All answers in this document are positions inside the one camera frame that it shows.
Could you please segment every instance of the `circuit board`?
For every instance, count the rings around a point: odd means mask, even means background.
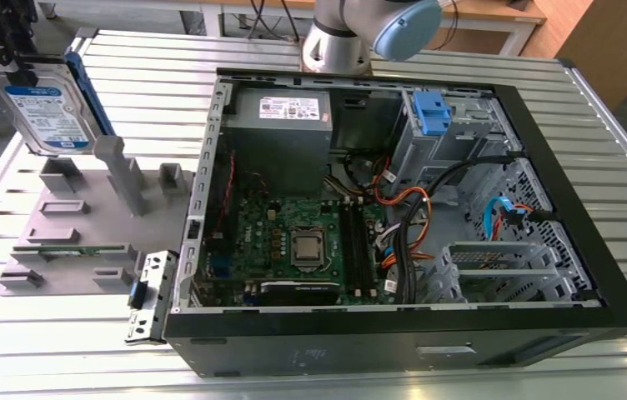
[[[231,295],[218,296],[223,306],[246,303],[237,293],[246,282],[312,281],[340,285],[338,304],[386,302],[377,288],[372,241],[384,219],[376,204],[362,206],[369,275],[377,289],[350,292],[346,285],[338,201],[296,198],[249,198],[237,210],[235,246],[230,255],[210,254],[207,269],[214,282]]]

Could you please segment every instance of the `green circuit board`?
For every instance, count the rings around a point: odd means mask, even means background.
[[[235,246],[230,256],[209,255],[207,267],[214,282],[225,291],[217,296],[223,306],[241,305],[239,290],[245,282],[270,280],[310,280],[337,283],[341,288],[340,304],[378,304],[376,296],[354,296],[345,289],[344,256],[338,227],[338,201],[296,198],[249,198],[237,210]],[[372,238],[374,226],[382,222],[384,210],[377,204],[362,207],[362,218],[369,228],[369,268],[373,271]],[[322,263],[297,267],[292,257],[296,251],[292,237],[301,234],[322,239]]]

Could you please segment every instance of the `cpu socket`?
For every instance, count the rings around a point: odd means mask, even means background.
[[[325,264],[324,229],[293,227],[290,229],[290,266],[302,273],[313,273]]]

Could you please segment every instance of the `motherboard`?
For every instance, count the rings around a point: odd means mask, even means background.
[[[250,197],[235,212],[234,249],[205,260],[221,306],[386,303],[372,246],[380,205]]]

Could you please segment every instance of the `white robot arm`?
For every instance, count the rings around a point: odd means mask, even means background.
[[[370,48],[402,61],[422,49],[440,22],[437,0],[316,0],[302,63],[316,73],[362,74]]]

